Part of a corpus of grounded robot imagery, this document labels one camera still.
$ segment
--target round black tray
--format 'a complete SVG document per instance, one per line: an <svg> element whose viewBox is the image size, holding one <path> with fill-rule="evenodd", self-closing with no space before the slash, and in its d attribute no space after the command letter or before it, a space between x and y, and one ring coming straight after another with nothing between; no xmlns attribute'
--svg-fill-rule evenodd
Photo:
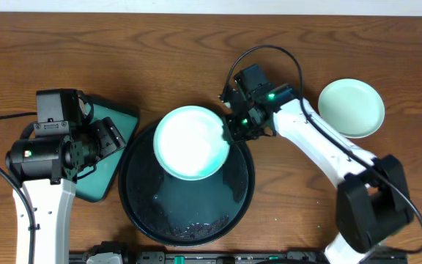
<svg viewBox="0 0 422 264"><path fill-rule="evenodd" d="M203 180L180 180L163 170L152 149L157 123L125 150L119 195L130 220L168 246L199 246L234 228L250 205L255 171L245 143L233 144L226 163Z"/></svg>

